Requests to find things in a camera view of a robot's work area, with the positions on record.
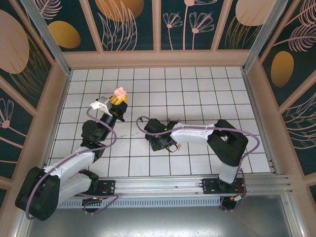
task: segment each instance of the yellow circle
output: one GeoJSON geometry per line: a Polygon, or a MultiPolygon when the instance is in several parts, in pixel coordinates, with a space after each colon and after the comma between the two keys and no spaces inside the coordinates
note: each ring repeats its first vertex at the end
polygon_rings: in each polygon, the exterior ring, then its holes
{"type": "Polygon", "coordinates": [[[238,0],[236,18],[245,26],[260,26],[265,23],[275,0],[238,0]]]}
{"type": "Polygon", "coordinates": [[[107,18],[119,22],[128,21],[129,17],[124,17],[126,12],[121,2],[126,11],[129,9],[133,13],[134,18],[138,17],[144,9],[144,0],[95,0],[98,8],[107,18]]]}
{"type": "Polygon", "coordinates": [[[54,21],[48,25],[59,46],[76,48],[81,40],[78,31],[65,21],[54,21]]]}
{"type": "Polygon", "coordinates": [[[17,20],[2,10],[0,22],[0,68],[8,73],[20,73],[29,61],[28,36],[17,20]]]}
{"type": "Polygon", "coordinates": [[[294,59],[286,51],[279,52],[273,59],[271,79],[274,85],[282,87],[290,80],[294,70],[294,59]]]}

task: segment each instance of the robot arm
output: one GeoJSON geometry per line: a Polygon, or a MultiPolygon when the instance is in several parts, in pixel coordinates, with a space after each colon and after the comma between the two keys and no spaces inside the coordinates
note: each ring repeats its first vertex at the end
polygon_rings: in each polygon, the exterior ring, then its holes
{"type": "MultiPolygon", "coordinates": [[[[127,95],[122,87],[115,90],[114,95],[107,99],[101,97],[90,106],[99,109],[104,114],[100,121],[106,123],[110,128],[115,126],[116,120],[124,121],[123,114],[127,109],[127,95]]],[[[29,213],[39,220],[49,218],[58,204],[79,193],[94,195],[101,192],[99,176],[88,171],[85,167],[96,162],[103,154],[105,145],[101,142],[106,139],[111,131],[94,120],[86,121],[82,126],[82,143],[80,147],[70,156],[60,162],[44,169],[32,168],[21,187],[15,201],[15,206],[26,210],[31,192],[35,185],[44,176],[39,188],[36,190],[31,201],[29,213]]]]}
{"type": "Polygon", "coordinates": [[[167,125],[157,119],[150,119],[145,130],[149,133],[159,133],[174,130],[171,133],[152,136],[145,135],[149,140],[153,151],[169,149],[178,143],[197,143],[210,146],[221,160],[219,180],[225,184],[231,184],[237,174],[238,166],[246,149],[248,139],[241,133],[223,130],[208,130],[208,127],[233,128],[226,120],[218,120],[216,124],[208,126],[187,126],[186,124],[170,121],[167,125]]]}

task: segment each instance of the white tiled floor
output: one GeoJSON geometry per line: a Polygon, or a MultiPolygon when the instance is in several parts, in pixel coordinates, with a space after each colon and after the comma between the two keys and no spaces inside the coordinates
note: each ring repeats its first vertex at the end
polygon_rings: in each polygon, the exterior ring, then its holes
{"type": "MultiPolygon", "coordinates": [[[[128,93],[129,107],[124,114],[126,121],[117,122],[114,127],[118,141],[89,167],[100,176],[219,173],[221,162],[207,146],[181,144],[175,153],[153,152],[136,127],[139,116],[161,121],[180,119],[194,125],[226,119],[234,127],[260,138],[239,68],[74,70],[48,165],[76,150],[81,143],[81,127],[89,119],[85,114],[89,104],[101,96],[110,97],[119,86],[128,93]]],[[[102,116],[101,112],[91,113],[102,116]]],[[[111,137],[103,143],[110,143],[111,137]]],[[[254,145],[255,140],[249,138],[247,150],[254,145]]],[[[243,160],[242,168],[246,173],[270,172],[262,145],[243,160]]]]}

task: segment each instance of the wire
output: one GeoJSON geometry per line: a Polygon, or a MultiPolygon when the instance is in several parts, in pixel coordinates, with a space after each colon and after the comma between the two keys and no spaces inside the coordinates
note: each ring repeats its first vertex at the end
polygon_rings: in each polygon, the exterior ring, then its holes
{"type": "Polygon", "coordinates": [[[52,168],[50,171],[48,171],[47,173],[45,173],[45,174],[40,178],[40,180],[35,184],[35,186],[34,186],[32,192],[31,192],[31,194],[30,194],[30,197],[29,197],[29,199],[28,199],[28,202],[27,202],[27,204],[26,204],[25,215],[26,215],[26,218],[27,218],[28,220],[34,220],[34,219],[35,219],[35,217],[31,217],[31,216],[30,216],[30,206],[31,206],[31,202],[32,202],[32,199],[33,199],[33,197],[34,197],[34,194],[35,194],[36,190],[39,188],[39,186],[40,186],[41,183],[44,181],[44,179],[46,179],[46,178],[48,177],[48,175],[50,175],[52,172],[54,172],[55,170],[57,170],[57,169],[58,169],[60,166],[62,166],[64,163],[66,163],[66,162],[68,162],[69,160],[71,160],[71,159],[73,159],[73,158],[79,156],[80,154],[83,154],[83,153],[86,153],[86,152],[95,152],[95,151],[104,150],[104,149],[106,149],[106,148],[112,146],[112,145],[117,141],[117,139],[118,139],[117,134],[114,132],[114,130],[113,130],[109,125],[107,125],[105,122],[103,122],[103,121],[99,120],[98,118],[96,118],[96,117],[94,117],[94,116],[92,116],[92,115],[89,114],[89,112],[90,112],[91,109],[92,109],[92,108],[90,107],[90,108],[87,110],[86,114],[88,115],[88,117],[90,117],[90,118],[92,118],[93,120],[96,120],[97,122],[101,123],[103,126],[105,126],[108,130],[110,130],[110,131],[113,133],[114,138],[113,138],[112,143],[110,143],[109,145],[103,146],[103,147],[94,148],[94,149],[87,149],[87,150],[78,152],[78,153],[76,153],[76,154],[72,154],[71,156],[67,157],[66,159],[64,159],[63,161],[61,161],[59,164],[57,164],[57,165],[56,165],[54,168],[52,168]]]}
{"type": "Polygon", "coordinates": [[[182,129],[197,129],[197,130],[221,130],[221,131],[231,131],[231,132],[239,132],[239,133],[243,133],[243,134],[246,134],[248,136],[251,136],[253,137],[254,139],[256,139],[257,141],[257,145],[252,148],[249,152],[247,152],[246,154],[244,154],[241,159],[240,159],[240,162],[239,162],[239,165],[238,165],[238,169],[237,169],[237,173],[239,173],[240,171],[240,166],[241,166],[241,162],[242,160],[247,157],[250,153],[253,153],[260,145],[260,140],[259,138],[257,138],[255,135],[253,135],[252,133],[250,132],[247,132],[247,131],[243,131],[243,130],[239,130],[239,129],[235,129],[235,128],[227,128],[227,127],[207,127],[207,126],[193,126],[193,125],[184,125],[182,127],[177,127],[177,128],[173,128],[171,130],[167,130],[167,131],[164,131],[164,132],[158,132],[158,133],[151,133],[151,132],[147,132],[143,129],[141,129],[141,127],[139,126],[138,122],[140,119],[148,119],[148,117],[146,116],[140,116],[137,120],[136,120],[136,126],[138,127],[138,129],[145,133],[145,134],[148,134],[148,135],[151,135],[151,136],[158,136],[158,135],[164,135],[164,134],[168,134],[168,133],[171,133],[173,131],[178,131],[178,130],[182,130],[182,129]]]}

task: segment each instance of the pink object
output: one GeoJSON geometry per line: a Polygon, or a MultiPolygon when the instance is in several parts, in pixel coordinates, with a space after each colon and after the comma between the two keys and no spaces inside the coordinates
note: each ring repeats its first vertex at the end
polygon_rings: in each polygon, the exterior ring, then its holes
{"type": "Polygon", "coordinates": [[[126,95],[126,91],[123,89],[123,87],[119,87],[114,91],[114,95],[118,98],[121,99],[123,96],[126,95]]]}

